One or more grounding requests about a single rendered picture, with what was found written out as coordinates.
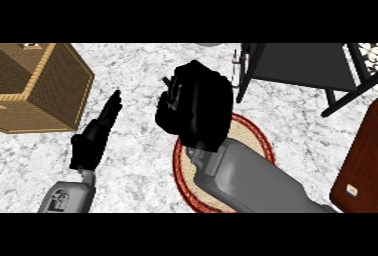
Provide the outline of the round red-rimmed beige placemat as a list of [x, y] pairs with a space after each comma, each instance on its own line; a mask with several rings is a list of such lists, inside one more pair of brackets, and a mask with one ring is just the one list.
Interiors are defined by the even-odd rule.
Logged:
[[[228, 137], [240, 141], [271, 164], [276, 164], [268, 140], [255, 124], [239, 114], [231, 114]], [[191, 210], [197, 213], [234, 213], [193, 183], [196, 167], [186, 156], [186, 147], [175, 141], [172, 150], [172, 174], [177, 190]]]

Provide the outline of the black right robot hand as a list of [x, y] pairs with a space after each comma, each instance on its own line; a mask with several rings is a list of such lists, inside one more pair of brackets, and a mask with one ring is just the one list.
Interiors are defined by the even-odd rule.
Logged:
[[156, 106], [158, 126], [178, 136], [183, 146], [215, 152], [231, 120], [233, 92], [227, 78], [191, 60], [162, 81], [168, 90]]

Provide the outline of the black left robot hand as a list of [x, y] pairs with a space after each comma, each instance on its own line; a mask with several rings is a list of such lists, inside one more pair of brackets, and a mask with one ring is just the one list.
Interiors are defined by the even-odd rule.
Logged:
[[119, 94], [119, 91], [113, 92], [98, 117], [90, 121], [82, 133], [75, 134], [70, 138], [72, 157], [69, 168], [73, 170], [96, 170], [106, 147], [110, 129], [122, 108]]

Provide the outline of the reddish brown wooden board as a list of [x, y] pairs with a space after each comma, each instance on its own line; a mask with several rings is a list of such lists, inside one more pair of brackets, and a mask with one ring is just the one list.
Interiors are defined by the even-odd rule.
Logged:
[[329, 199], [342, 212], [378, 213], [378, 99], [366, 111]]

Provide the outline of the brown wicker basket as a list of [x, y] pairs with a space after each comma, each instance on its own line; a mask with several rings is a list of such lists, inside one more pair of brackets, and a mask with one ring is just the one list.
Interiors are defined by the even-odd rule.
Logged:
[[93, 79], [69, 43], [0, 43], [0, 132], [75, 131]]

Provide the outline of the black tiered shelf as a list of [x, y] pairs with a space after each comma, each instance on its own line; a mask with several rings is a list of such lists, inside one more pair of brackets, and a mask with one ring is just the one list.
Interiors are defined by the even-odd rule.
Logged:
[[236, 102], [252, 79], [324, 90], [327, 117], [375, 85], [357, 43], [242, 43]]

